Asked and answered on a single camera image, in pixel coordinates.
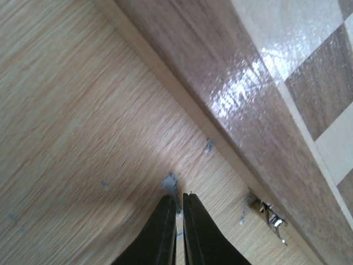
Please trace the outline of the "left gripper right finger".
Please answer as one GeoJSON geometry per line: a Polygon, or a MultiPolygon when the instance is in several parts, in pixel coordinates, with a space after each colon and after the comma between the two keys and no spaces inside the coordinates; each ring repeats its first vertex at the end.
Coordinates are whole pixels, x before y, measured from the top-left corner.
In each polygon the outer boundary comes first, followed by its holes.
{"type": "Polygon", "coordinates": [[[186,264],[246,264],[250,262],[224,237],[194,194],[183,194],[186,264]]]}

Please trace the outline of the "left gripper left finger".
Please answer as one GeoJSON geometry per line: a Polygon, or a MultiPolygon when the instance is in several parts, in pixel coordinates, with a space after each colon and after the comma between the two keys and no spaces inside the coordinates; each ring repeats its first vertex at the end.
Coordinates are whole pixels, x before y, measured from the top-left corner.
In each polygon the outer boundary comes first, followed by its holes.
{"type": "Polygon", "coordinates": [[[175,264],[176,204],[163,196],[135,240],[113,264],[175,264]]]}

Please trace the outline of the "wooden chess board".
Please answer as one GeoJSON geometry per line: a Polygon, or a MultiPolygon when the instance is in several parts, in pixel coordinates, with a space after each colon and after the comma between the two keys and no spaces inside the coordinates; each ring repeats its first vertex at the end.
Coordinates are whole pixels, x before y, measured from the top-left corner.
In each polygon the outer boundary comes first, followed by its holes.
{"type": "Polygon", "coordinates": [[[352,2],[97,1],[316,264],[352,263],[352,2]]]}

